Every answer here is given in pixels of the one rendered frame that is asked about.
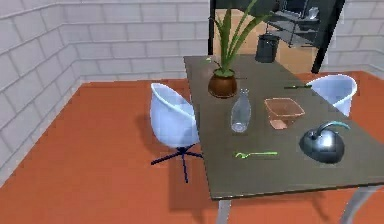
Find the white shell swivel chair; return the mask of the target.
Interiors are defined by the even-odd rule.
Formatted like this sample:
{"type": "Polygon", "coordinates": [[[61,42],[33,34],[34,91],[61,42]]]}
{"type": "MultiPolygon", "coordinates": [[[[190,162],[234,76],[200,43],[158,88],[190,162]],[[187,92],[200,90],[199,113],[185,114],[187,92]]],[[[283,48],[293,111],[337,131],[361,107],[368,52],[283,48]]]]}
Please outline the white shell swivel chair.
{"type": "Polygon", "coordinates": [[[193,106],[178,92],[161,83],[152,83],[150,123],[156,139],[177,152],[156,159],[152,165],[180,156],[184,179],[188,182],[185,156],[202,158],[189,149],[200,142],[193,106]]]}
{"type": "Polygon", "coordinates": [[[311,89],[324,99],[324,104],[330,112],[350,115],[353,96],[357,93],[356,81],[345,74],[326,75],[308,82],[311,89]]]}

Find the green plant in brown pot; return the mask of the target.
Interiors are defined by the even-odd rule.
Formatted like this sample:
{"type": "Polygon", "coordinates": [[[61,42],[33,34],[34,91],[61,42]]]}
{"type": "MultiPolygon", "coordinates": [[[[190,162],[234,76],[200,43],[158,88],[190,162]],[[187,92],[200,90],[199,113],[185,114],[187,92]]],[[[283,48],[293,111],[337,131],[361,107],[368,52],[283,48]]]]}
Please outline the green plant in brown pot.
{"type": "Polygon", "coordinates": [[[232,9],[225,11],[224,17],[210,16],[219,32],[220,61],[212,60],[217,65],[208,83],[208,92],[216,98],[231,98],[237,93],[237,81],[232,63],[251,31],[262,21],[273,15],[272,6],[267,7],[260,14],[254,15],[247,25],[245,22],[259,0],[251,0],[243,12],[235,31],[232,31],[232,9]]]}

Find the clear glass bottle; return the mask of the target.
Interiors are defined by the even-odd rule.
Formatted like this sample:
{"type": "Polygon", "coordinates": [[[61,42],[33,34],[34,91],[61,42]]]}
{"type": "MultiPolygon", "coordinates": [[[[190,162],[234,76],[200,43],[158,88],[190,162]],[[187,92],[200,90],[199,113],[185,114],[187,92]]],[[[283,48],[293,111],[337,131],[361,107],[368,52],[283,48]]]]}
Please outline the clear glass bottle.
{"type": "Polygon", "coordinates": [[[236,133],[247,130],[251,118],[251,104],[248,98],[249,90],[241,89],[239,97],[231,111],[231,129],[236,133]]]}

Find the green spoon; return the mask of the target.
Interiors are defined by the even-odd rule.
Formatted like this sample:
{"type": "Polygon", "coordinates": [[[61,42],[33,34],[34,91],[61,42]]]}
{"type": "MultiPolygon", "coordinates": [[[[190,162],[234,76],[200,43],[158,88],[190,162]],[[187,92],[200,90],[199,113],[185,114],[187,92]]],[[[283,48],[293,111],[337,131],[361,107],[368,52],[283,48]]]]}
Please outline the green spoon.
{"type": "Polygon", "coordinates": [[[250,156],[277,156],[279,153],[275,151],[267,151],[267,152],[252,152],[252,153],[243,153],[237,152],[235,153],[235,158],[246,159],[250,156]]]}

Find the clear pinkish square bowl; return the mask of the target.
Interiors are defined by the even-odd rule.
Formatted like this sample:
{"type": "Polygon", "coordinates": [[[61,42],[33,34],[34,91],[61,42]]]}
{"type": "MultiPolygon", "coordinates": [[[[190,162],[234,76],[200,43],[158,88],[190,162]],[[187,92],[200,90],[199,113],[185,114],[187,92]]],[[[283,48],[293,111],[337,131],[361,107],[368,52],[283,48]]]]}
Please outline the clear pinkish square bowl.
{"type": "Polygon", "coordinates": [[[305,114],[304,109],[291,98],[269,98],[264,100],[270,125],[283,130],[305,114]]]}

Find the dark grey bin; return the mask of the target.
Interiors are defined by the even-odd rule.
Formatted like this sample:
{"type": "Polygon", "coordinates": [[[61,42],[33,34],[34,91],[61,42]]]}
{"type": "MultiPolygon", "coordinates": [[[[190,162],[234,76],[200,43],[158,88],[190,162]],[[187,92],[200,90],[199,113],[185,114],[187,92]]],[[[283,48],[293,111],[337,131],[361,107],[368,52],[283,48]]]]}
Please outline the dark grey bin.
{"type": "Polygon", "coordinates": [[[279,37],[266,33],[259,36],[255,60],[261,63],[272,63],[275,61],[279,37]]]}

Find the dark grey dining table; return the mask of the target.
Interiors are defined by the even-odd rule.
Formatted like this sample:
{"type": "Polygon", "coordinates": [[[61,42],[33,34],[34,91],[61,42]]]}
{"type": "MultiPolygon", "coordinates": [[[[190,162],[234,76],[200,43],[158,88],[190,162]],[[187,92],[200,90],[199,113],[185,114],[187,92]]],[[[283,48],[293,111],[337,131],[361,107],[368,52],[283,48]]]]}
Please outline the dark grey dining table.
{"type": "Polygon", "coordinates": [[[208,187],[218,201],[216,224],[227,224],[232,200],[247,197],[355,187],[363,192],[384,185],[384,144],[355,122],[341,131],[346,151],[336,165],[320,164],[303,154],[300,137],[327,121],[345,121],[342,113],[330,112],[324,99],[310,89],[284,89],[302,85],[278,63],[258,63],[250,55],[239,56],[233,69],[239,84],[250,91],[252,119],[246,132],[236,134],[230,125],[232,99],[218,99],[208,93],[213,70],[205,56],[184,59],[192,102],[197,118],[208,187]],[[287,97],[305,111],[285,130],[275,130],[268,121],[264,100],[287,97]],[[275,151],[277,156],[235,158],[235,153],[275,151]]]}

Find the dark grey kettle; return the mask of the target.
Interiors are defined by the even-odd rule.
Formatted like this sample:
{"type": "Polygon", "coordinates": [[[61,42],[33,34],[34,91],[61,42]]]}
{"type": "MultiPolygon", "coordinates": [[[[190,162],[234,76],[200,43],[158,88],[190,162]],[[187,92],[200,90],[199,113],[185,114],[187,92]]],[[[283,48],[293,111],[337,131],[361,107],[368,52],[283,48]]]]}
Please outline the dark grey kettle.
{"type": "Polygon", "coordinates": [[[340,162],[345,153],[345,144],[342,137],[331,130],[332,126],[343,127],[350,130],[350,126],[340,121],[329,121],[315,129],[310,129],[300,138],[301,151],[309,158],[324,164],[340,162]]]}

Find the grey metal shelf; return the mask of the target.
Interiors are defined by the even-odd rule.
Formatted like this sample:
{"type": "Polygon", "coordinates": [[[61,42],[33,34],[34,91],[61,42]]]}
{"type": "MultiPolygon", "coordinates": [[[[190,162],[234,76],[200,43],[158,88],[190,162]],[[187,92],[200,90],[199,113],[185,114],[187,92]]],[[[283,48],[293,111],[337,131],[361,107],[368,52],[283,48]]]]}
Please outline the grey metal shelf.
{"type": "Polygon", "coordinates": [[[278,36],[289,47],[313,47],[320,27],[320,10],[309,2],[276,0],[266,32],[278,36]]]}

